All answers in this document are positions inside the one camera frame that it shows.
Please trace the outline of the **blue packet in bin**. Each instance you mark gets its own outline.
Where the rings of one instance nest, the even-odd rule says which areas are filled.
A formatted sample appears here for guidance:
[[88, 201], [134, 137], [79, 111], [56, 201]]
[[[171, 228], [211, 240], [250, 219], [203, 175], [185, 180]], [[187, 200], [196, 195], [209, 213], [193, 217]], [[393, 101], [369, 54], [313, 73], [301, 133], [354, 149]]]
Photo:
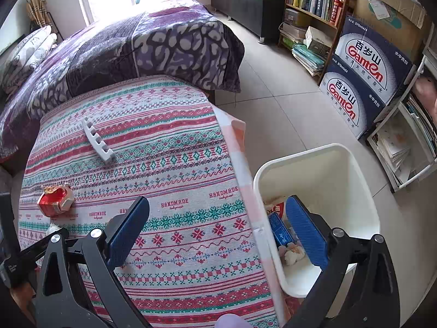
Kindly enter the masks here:
[[271, 214], [268, 215], [268, 219], [273, 232], [273, 237], [278, 247], [286, 247], [289, 243], [295, 243], [292, 235], [286, 228], [284, 222], [281, 220], [277, 212], [271, 212]]

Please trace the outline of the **white tissue ball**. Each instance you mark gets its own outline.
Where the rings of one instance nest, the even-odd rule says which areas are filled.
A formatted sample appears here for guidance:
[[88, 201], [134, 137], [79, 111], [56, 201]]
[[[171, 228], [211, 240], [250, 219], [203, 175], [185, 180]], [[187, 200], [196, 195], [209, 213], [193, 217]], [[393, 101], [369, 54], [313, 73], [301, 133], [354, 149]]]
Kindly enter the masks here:
[[289, 267], [301, 261], [306, 255], [305, 249], [302, 246], [292, 242], [285, 246], [279, 246], [278, 251], [282, 263]]

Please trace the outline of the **folded grey white duvet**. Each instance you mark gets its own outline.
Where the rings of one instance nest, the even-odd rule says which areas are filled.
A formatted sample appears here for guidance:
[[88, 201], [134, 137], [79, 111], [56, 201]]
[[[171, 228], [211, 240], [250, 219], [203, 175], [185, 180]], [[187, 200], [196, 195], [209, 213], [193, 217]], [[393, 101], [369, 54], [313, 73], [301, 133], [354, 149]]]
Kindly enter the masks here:
[[35, 30], [14, 48], [1, 66], [1, 92], [17, 91], [48, 56], [57, 35], [50, 25]]

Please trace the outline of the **patterned striped tablecloth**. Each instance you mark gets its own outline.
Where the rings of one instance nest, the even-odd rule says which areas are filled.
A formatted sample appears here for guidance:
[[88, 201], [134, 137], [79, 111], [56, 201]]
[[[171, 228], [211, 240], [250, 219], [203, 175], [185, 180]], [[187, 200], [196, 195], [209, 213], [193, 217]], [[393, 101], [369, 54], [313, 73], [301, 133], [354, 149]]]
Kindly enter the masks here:
[[[88, 117], [115, 157], [104, 163]], [[199, 89], [167, 77], [94, 90], [46, 114], [24, 171], [18, 237], [28, 247], [51, 219], [37, 200], [69, 184], [54, 222], [76, 237], [104, 227], [139, 196], [150, 216], [117, 279], [154, 327], [212, 327], [235, 314], [253, 327], [287, 320], [244, 154], [245, 123]]]

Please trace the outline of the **dark storage bench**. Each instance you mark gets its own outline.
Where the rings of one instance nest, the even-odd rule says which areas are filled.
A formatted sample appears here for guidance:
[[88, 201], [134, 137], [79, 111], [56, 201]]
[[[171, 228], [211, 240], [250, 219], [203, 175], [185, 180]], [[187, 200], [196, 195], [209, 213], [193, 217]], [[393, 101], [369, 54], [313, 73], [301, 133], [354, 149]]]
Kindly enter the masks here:
[[261, 43], [279, 38], [284, 0], [211, 0], [211, 6], [246, 27]]

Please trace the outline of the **brown cardboard box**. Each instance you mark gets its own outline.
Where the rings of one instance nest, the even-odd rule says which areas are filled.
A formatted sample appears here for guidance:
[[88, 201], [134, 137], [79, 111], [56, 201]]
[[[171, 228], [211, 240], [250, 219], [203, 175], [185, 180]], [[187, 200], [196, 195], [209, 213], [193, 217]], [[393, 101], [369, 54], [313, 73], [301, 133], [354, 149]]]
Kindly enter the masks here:
[[416, 60], [429, 35], [431, 19], [417, 0], [356, 0], [353, 16]]

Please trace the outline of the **white trash bin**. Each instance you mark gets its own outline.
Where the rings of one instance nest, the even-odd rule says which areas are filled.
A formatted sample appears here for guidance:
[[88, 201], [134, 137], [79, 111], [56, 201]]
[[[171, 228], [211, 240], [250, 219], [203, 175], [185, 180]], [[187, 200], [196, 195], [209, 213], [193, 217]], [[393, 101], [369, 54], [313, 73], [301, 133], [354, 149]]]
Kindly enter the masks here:
[[321, 273], [309, 258], [292, 266], [282, 263], [264, 204], [297, 195], [305, 207], [349, 236], [369, 239], [380, 233], [379, 215], [355, 157], [333, 143], [274, 159], [262, 165], [253, 180], [261, 222], [279, 284], [291, 297], [304, 299]]

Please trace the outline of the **lower blue Ganten box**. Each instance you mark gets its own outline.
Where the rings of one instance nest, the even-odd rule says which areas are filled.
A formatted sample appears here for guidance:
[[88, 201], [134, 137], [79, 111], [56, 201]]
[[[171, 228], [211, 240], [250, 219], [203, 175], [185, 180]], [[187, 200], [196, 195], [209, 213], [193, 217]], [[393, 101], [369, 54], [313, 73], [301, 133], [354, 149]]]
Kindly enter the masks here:
[[373, 127], [385, 108], [383, 101], [367, 83], [335, 55], [328, 63], [319, 89], [356, 139]]

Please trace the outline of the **red crushed cigarette box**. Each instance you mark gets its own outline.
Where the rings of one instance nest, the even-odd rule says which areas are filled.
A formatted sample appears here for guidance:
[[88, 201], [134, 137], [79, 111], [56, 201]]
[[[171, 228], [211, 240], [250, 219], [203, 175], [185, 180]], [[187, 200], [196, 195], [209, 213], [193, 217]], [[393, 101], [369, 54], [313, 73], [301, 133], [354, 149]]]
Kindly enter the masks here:
[[70, 185], [47, 186], [37, 200], [40, 211], [47, 217], [54, 217], [68, 212], [75, 201]]

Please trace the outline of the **upper blue Ganten box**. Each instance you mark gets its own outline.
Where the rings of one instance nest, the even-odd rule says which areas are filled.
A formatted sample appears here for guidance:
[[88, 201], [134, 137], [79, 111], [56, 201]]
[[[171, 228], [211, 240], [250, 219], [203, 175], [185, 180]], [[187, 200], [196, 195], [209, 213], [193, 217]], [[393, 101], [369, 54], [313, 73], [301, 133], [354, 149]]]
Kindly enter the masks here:
[[402, 93], [416, 66], [393, 43], [354, 17], [344, 20], [335, 49], [373, 92], [388, 105]]

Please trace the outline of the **plaid beige umbrella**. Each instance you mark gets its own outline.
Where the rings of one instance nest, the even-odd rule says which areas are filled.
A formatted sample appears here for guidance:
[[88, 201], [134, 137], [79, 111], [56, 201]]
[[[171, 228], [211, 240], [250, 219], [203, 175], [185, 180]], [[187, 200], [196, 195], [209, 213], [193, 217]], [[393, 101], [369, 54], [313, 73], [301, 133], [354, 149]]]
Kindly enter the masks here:
[[50, 26], [52, 32], [58, 36], [58, 40], [64, 40], [52, 14], [48, 10], [46, 0], [26, 0], [26, 8], [30, 20], [29, 30], [31, 32]]

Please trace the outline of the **blue ganten box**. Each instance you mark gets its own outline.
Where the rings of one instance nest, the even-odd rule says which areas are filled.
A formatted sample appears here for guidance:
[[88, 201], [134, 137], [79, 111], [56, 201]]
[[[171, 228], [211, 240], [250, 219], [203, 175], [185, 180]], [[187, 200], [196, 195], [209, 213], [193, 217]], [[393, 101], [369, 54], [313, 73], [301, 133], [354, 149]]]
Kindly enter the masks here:
[[356, 139], [373, 127], [385, 108], [383, 101], [367, 83], [335, 55], [328, 63], [319, 89]]
[[373, 92], [388, 105], [402, 93], [416, 66], [393, 43], [354, 17], [344, 20], [335, 49]]

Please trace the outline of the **white magazine rack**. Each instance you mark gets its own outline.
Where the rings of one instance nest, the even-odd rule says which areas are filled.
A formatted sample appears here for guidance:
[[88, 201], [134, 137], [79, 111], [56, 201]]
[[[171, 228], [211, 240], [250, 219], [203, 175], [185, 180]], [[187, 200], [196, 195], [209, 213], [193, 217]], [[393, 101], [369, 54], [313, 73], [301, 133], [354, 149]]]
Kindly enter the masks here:
[[436, 171], [436, 25], [406, 90], [367, 141], [392, 192]]

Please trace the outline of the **white notched plastic strip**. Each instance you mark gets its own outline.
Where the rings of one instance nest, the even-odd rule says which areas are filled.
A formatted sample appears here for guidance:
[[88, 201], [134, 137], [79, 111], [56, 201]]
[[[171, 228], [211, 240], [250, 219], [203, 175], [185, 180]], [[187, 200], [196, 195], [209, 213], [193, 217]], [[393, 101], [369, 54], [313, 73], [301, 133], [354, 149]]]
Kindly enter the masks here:
[[100, 159], [102, 159], [104, 163], [110, 162], [115, 157], [115, 153], [99, 135], [91, 120], [85, 117], [81, 120], [81, 124], [88, 142]]

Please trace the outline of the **purple patterned bed quilt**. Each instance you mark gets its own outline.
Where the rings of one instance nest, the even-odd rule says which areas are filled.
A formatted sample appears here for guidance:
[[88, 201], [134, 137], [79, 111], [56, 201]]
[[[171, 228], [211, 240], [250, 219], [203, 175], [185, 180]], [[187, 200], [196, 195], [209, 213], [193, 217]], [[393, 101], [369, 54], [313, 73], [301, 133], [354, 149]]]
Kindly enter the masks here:
[[196, 0], [157, 0], [144, 12], [93, 23], [55, 42], [17, 91], [1, 92], [1, 160], [32, 146], [50, 110], [121, 81], [168, 75], [238, 93], [243, 57], [242, 42]]

